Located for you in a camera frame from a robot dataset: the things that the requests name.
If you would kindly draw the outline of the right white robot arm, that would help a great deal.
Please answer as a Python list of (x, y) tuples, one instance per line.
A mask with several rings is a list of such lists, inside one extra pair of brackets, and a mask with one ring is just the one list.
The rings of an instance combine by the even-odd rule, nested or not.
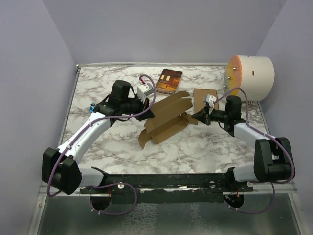
[(230, 168), (230, 176), (225, 178), (229, 191), (238, 190), (243, 182), (289, 182), (295, 177), (291, 145), (287, 138), (277, 138), (262, 133), (241, 118), (241, 99), (228, 96), (224, 110), (217, 110), (217, 99), (207, 95), (205, 106), (192, 115), (193, 119), (210, 125), (212, 122), (223, 124), (223, 129), (254, 148), (254, 162)]

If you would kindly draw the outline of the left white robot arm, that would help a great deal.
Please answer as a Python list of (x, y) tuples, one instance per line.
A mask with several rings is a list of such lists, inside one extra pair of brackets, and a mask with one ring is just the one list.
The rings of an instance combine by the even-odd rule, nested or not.
[(156, 85), (142, 82), (137, 88), (123, 80), (116, 80), (108, 94), (93, 108), (83, 126), (57, 148), (48, 148), (43, 153), (42, 181), (47, 183), (47, 195), (54, 187), (59, 192), (71, 195), (78, 188), (92, 187), (97, 193), (107, 190), (106, 173), (96, 167), (80, 168), (79, 163), (91, 145), (116, 121), (139, 121), (153, 118), (151, 108), (155, 102), (149, 95), (156, 95)]

